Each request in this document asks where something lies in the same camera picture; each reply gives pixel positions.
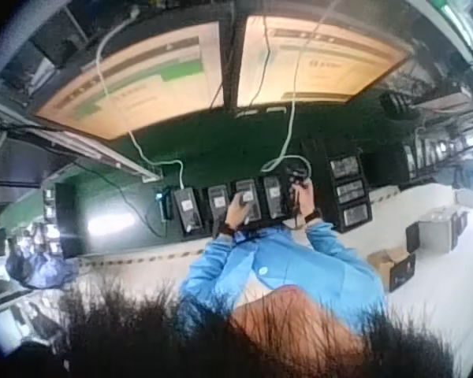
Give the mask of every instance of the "computer monitor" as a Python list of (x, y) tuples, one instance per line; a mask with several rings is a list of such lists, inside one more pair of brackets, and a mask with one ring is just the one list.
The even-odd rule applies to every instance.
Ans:
[(111, 101), (93, 65), (57, 91), (36, 115), (115, 139), (210, 105), (221, 106), (220, 49), (217, 21), (153, 36), (102, 61)]
[[(322, 24), (312, 35), (316, 25), (314, 21), (286, 17), (247, 19), (238, 107), (290, 102), (296, 62), (308, 40), (296, 79), (297, 101), (347, 102), (408, 55), (399, 47), (331, 24)], [(259, 90), (268, 51), (265, 29), (271, 55)]]

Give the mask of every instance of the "black hair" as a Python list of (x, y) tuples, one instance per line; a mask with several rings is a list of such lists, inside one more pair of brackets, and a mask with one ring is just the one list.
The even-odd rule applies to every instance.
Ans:
[(273, 311), (261, 325), (266, 342), (255, 342), (232, 321), (223, 299), (209, 308), (168, 290), (137, 299), (114, 289), (89, 301), (74, 291), (60, 307), (65, 334), (54, 349), (72, 378), (459, 376), (446, 343), (382, 310), (365, 316), (357, 354), (324, 343), (316, 361), (292, 357), (284, 337), (290, 324), (276, 322)]

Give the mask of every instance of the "blue jacket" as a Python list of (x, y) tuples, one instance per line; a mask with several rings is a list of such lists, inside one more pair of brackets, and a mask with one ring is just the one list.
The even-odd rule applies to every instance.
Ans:
[(233, 241), (217, 238), (191, 265), (181, 295), (194, 295), (208, 305), (218, 295), (225, 295), (235, 303), (253, 270), (271, 290), (297, 285), (358, 332), (362, 310), (383, 303), (382, 282), (354, 250), (341, 244), (332, 227), (317, 223), (307, 228), (314, 250), (297, 244), (282, 227), (263, 229), (257, 239), (247, 241), (240, 233)]

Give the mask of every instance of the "device label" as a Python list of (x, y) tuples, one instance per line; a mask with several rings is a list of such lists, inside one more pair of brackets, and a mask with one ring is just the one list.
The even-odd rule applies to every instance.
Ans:
[(276, 198), (281, 196), (281, 188), (279, 187), (271, 187), (269, 190), (270, 198)]
[(252, 191), (245, 191), (242, 199), (244, 200), (244, 202), (253, 201), (254, 195), (252, 194)]
[(226, 200), (224, 197), (216, 197), (214, 198), (214, 206), (216, 209), (221, 209), (222, 207), (226, 206)]
[(184, 211), (189, 211), (189, 210), (192, 210), (193, 208), (192, 201), (190, 199), (186, 199), (185, 201), (182, 201), (181, 206)]

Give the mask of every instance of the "wristwatch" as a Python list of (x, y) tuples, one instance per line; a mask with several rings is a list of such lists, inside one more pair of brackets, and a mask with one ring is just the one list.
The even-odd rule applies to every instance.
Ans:
[(219, 234), (223, 234), (223, 235), (227, 235), (227, 236), (231, 236), (231, 237), (234, 237), (235, 235), (235, 230), (233, 230), (229, 224), (227, 223), (222, 223), (219, 225), (219, 229), (218, 229), (218, 233)]
[(305, 224), (307, 224), (308, 222), (310, 222), (314, 219), (320, 218), (320, 217), (321, 217), (321, 212), (318, 211), (318, 209), (315, 209), (314, 211), (312, 211), (310, 214), (308, 214), (305, 217)]

